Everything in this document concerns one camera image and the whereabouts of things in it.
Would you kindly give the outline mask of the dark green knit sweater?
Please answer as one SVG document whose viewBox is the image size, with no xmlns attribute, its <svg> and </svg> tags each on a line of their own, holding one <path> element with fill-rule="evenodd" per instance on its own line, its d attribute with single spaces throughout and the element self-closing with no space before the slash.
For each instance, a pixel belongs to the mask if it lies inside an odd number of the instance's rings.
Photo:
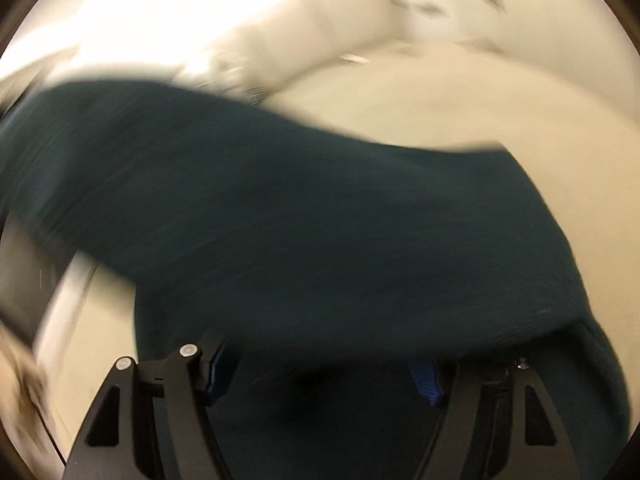
<svg viewBox="0 0 640 480">
<path fill-rule="evenodd" d="M 240 352 L 207 411 L 229 479 L 416 479 L 445 376 L 526 359 L 602 479 L 630 405 L 565 234 L 503 148 L 371 143 L 143 80 L 1 124 L 1 206 L 134 283 L 142 360 Z"/>
</svg>

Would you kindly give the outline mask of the beige bed mattress sheet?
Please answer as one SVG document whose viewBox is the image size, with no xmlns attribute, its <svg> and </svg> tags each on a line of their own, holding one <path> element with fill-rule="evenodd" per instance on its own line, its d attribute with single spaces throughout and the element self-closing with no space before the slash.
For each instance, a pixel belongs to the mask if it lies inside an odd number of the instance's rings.
<svg viewBox="0 0 640 480">
<path fill-rule="evenodd" d="M 392 44 L 359 64 L 326 64 L 264 104 L 386 144 L 505 146 L 570 241 L 594 316 L 638 398 L 639 130 L 630 119 L 542 70 L 455 44 Z"/>
</svg>

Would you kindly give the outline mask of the white rolled duvet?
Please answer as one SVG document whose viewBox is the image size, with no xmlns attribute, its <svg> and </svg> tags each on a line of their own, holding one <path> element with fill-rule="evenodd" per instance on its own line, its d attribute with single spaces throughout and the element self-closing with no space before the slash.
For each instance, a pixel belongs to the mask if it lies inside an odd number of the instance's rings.
<svg viewBox="0 0 640 480">
<path fill-rule="evenodd" d="M 316 70 L 412 51 L 399 0 L 285 0 L 236 26 L 172 82 L 258 106 Z"/>
</svg>

